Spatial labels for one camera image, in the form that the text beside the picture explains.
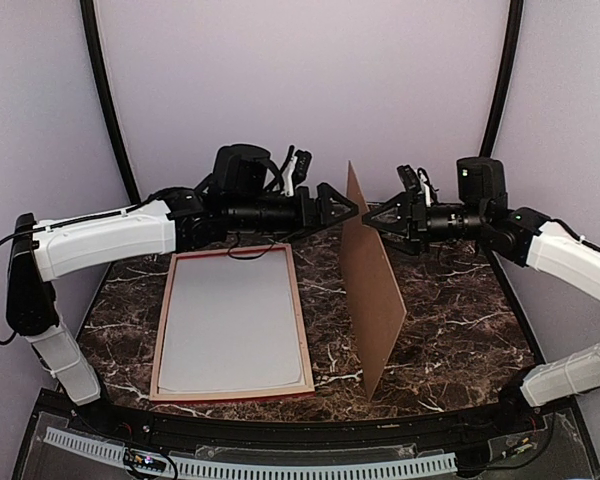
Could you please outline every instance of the wooden frame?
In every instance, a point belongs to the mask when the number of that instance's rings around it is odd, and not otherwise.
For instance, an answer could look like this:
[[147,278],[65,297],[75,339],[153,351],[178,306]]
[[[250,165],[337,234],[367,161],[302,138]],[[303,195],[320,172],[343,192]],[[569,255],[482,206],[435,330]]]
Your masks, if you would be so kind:
[[167,317],[169,315],[169,305],[171,301],[171,293],[173,289],[173,280],[175,277],[176,267],[179,260],[188,258],[201,258],[209,256],[225,256],[227,255],[227,249],[223,250],[207,250],[202,252],[193,253],[181,253],[171,257],[171,265],[169,267],[169,274],[167,277],[167,284],[164,291],[164,298],[162,301],[162,311],[160,313],[160,324],[158,325],[158,337],[156,341],[156,350],[153,359],[153,371],[151,374],[151,388],[149,392],[149,400],[154,402],[218,402],[218,401],[233,401],[233,400],[253,400],[253,399],[271,399],[272,397],[283,397],[290,395],[303,395],[310,394],[315,391],[313,384],[313,375],[311,372],[311,360],[309,358],[309,348],[307,345],[307,336],[304,329],[304,320],[302,318],[302,308],[300,306],[300,294],[298,292],[298,283],[296,281],[296,271],[293,263],[293,254],[291,251],[291,245],[281,244],[270,246],[257,246],[257,247],[242,247],[231,249],[232,255],[254,255],[265,251],[284,250],[287,269],[289,271],[289,287],[293,299],[293,310],[296,319],[296,329],[298,333],[299,348],[300,348],[300,362],[302,366],[302,378],[304,379],[303,385],[293,385],[270,388],[266,390],[249,390],[240,392],[214,392],[214,393],[195,393],[195,394],[183,394],[183,393],[161,393],[158,387],[158,380],[160,377],[160,368],[162,364],[162,353],[165,339],[165,330],[167,326]]

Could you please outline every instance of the marble pattern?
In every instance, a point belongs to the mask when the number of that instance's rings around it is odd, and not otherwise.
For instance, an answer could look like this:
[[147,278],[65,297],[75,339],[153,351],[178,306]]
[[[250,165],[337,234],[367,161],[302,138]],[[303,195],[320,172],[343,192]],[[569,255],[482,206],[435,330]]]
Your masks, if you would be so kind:
[[117,404],[256,421],[367,420],[484,405],[496,401],[516,370],[533,362],[486,258],[475,256],[472,245],[432,247],[420,257],[389,250],[408,316],[367,401],[338,265],[340,234],[333,228],[293,246],[315,396],[208,405],[149,402],[169,256],[116,263],[79,343]]

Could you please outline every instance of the camera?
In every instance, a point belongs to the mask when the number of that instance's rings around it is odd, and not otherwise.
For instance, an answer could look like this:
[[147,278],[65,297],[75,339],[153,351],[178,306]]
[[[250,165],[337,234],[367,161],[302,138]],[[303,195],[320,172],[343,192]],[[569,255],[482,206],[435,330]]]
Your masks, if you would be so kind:
[[499,160],[469,157],[456,162],[462,203],[438,202],[423,168],[414,171],[402,165],[397,170],[405,191],[364,215],[362,222],[381,233],[400,236],[399,249],[410,255],[428,251],[431,243],[479,240],[484,225],[509,213]]

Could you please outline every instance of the cardboard sheet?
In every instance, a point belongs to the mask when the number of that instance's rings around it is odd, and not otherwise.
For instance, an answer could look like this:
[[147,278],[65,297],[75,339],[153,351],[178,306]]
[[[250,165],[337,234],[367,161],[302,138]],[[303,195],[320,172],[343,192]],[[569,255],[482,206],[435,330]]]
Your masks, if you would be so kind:
[[[232,252],[253,255],[254,249]],[[248,261],[230,258],[224,250],[175,259],[165,295],[162,348],[154,361],[159,370],[152,391],[161,398],[154,399],[254,398],[312,390],[290,247]]]
[[362,224],[369,208],[351,163],[347,197],[360,214],[343,227],[340,266],[347,304],[362,362],[367,398],[371,399],[407,315],[404,301],[378,232]]

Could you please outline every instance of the white wall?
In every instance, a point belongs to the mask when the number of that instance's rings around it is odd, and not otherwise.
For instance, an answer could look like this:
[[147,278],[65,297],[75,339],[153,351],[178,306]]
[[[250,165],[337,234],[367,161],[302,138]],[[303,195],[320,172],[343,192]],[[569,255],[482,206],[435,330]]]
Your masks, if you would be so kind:
[[[0,1],[0,238],[16,217],[58,218],[126,203],[93,84],[77,1]],[[7,336],[7,250],[0,255],[0,335]],[[57,282],[75,331],[103,269]],[[26,342],[0,348],[0,478],[10,478],[40,386]]]
[[507,0],[100,0],[99,24],[128,152],[144,195],[195,185],[217,149],[282,160],[310,150],[309,183],[365,194],[426,164],[443,195],[475,154],[491,103]]
[[[600,2],[526,2],[496,158],[510,203],[567,221],[600,244]],[[548,360],[600,340],[600,304],[508,268]],[[580,401],[600,456],[600,393]]]

